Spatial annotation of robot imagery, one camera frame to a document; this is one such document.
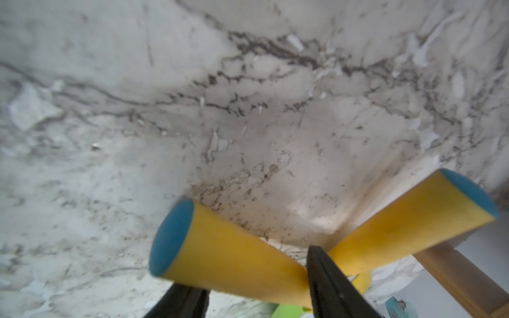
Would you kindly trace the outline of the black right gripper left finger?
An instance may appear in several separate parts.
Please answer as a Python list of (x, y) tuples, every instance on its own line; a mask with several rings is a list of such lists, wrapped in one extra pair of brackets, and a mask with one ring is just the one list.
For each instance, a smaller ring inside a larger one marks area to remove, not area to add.
[(174, 283), (144, 318), (204, 318), (209, 290)]

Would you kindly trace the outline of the green trowel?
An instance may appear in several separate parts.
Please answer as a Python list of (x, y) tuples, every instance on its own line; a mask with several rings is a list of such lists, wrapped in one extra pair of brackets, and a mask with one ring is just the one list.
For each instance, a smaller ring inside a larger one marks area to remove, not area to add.
[(479, 185), (442, 168), (326, 253), (362, 295), (374, 269), (478, 229), (498, 216), (495, 202)]

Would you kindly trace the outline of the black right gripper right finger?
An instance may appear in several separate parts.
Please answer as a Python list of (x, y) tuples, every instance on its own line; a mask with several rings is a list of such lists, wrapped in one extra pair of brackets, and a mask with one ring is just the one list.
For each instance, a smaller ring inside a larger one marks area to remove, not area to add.
[(312, 311), (319, 318), (376, 318), (380, 315), (319, 246), (307, 253)]

